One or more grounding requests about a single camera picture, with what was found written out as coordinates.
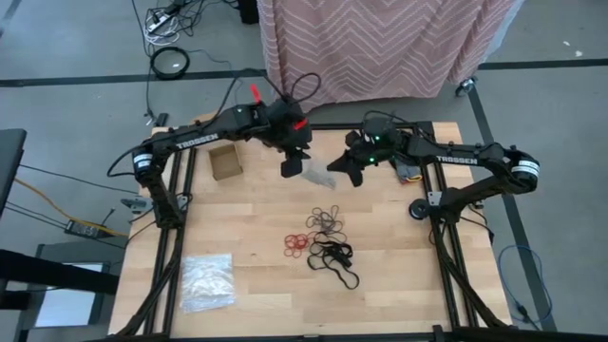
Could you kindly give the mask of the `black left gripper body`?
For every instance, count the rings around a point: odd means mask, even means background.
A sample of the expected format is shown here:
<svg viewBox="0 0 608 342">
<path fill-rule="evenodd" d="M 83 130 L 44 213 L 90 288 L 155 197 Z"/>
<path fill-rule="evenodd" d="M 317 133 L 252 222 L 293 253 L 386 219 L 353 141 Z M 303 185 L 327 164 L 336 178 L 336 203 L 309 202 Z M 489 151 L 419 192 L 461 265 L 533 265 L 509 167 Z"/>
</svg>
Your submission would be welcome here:
<svg viewBox="0 0 608 342">
<path fill-rule="evenodd" d="M 312 129 L 298 104 L 279 99 L 267 106 L 264 114 L 270 124 L 263 132 L 264 143 L 283 151 L 310 148 Z"/>
</svg>

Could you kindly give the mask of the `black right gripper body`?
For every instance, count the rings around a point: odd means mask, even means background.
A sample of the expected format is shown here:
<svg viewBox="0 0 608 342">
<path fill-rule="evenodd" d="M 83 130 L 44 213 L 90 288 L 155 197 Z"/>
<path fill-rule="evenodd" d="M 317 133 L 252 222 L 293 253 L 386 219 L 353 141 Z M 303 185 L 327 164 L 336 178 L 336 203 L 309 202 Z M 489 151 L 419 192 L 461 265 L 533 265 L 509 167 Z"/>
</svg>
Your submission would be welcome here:
<svg viewBox="0 0 608 342">
<path fill-rule="evenodd" d="M 392 121 L 364 121 L 346 135 L 347 156 L 358 166 L 377 165 L 403 152 L 408 138 Z"/>
</svg>

